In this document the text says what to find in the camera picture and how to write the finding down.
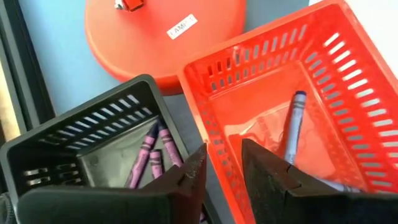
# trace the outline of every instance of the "red object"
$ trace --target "red object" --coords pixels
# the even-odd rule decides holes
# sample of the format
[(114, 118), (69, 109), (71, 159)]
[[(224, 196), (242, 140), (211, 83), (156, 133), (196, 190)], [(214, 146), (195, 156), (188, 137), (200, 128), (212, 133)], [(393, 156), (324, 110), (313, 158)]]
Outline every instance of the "red object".
[(134, 11), (136, 9), (139, 9), (144, 5), (143, 0), (123, 0), (124, 4), (130, 11)]
[[(151, 74), (166, 95), (182, 92), (177, 70), (187, 56), (242, 33), (246, 10), (245, 0), (147, 0), (134, 12), (113, 6), (114, 0), (87, 0), (85, 29), (95, 57), (122, 82)], [(190, 14), (196, 24), (173, 40), (167, 31)]]
[(322, 1), (217, 45), (187, 64), (180, 82), (236, 223), (254, 223), (241, 139), (283, 157), (297, 90), (307, 102), (296, 166), (398, 192), (398, 82), (345, 2)]

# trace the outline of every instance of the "black plastic basket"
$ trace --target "black plastic basket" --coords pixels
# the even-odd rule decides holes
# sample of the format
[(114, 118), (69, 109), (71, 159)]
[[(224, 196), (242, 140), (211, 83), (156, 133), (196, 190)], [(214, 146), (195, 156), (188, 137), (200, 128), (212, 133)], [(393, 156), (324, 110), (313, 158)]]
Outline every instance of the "black plastic basket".
[[(119, 85), (7, 142), (0, 160), (14, 209), (19, 197), (46, 185), (123, 187), (142, 138), (159, 116), (185, 160), (187, 150), (150, 75)], [(160, 140), (156, 147), (162, 147)], [(171, 166), (167, 156), (164, 166)], [(151, 180), (147, 167), (140, 186)]]

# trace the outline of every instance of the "purple crayon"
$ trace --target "purple crayon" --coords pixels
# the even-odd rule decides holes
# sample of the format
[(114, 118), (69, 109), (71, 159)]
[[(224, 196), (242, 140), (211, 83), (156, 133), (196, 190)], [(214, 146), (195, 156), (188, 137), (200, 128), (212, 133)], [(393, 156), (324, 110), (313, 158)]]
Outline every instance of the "purple crayon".
[(178, 167), (182, 166), (182, 160), (180, 158), (180, 154), (178, 153), (177, 147), (173, 141), (173, 137), (170, 134), (170, 131), (166, 128), (163, 122), (159, 121), (159, 135), (162, 138), (162, 142), (166, 147), (167, 153), (169, 154), (170, 160), (173, 165), (177, 165)]
[(149, 153), (149, 162), (154, 179), (160, 177), (163, 174), (162, 150), (155, 149), (151, 151)]
[(136, 161), (134, 161), (129, 178), (127, 179), (126, 187), (135, 189), (138, 186), (139, 180), (148, 161), (149, 152), (153, 149), (156, 143), (157, 133), (158, 125), (154, 124), (144, 137), (144, 142), (141, 145)]

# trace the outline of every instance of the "red plastic basket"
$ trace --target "red plastic basket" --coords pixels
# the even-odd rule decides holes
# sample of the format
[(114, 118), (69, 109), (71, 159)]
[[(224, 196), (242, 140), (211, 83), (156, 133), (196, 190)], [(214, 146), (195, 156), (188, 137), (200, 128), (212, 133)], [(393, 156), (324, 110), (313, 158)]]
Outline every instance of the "red plastic basket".
[(253, 223), (241, 140), (282, 156), (296, 90), (308, 95), (297, 167), (368, 192), (398, 192), (398, 85), (343, 1), (323, 1), (222, 43), (180, 81), (236, 223)]

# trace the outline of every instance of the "crayon tip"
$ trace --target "crayon tip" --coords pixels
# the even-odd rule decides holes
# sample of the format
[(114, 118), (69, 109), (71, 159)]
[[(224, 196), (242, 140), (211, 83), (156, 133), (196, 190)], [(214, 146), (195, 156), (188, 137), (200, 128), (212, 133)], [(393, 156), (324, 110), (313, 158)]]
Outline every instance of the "crayon tip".
[(159, 119), (159, 121), (157, 122), (157, 125), (159, 126), (159, 131), (167, 129), (165, 123), (163, 120)]
[(158, 127), (157, 123), (155, 123), (154, 125), (152, 125), (152, 127), (150, 127), (150, 130), (148, 131), (148, 133), (146, 135), (156, 139), (158, 132), (159, 132), (158, 130), (159, 130), (159, 127)]
[(299, 90), (299, 91), (296, 91), (296, 93), (294, 95), (305, 95), (306, 96), (307, 93), (305, 91)]

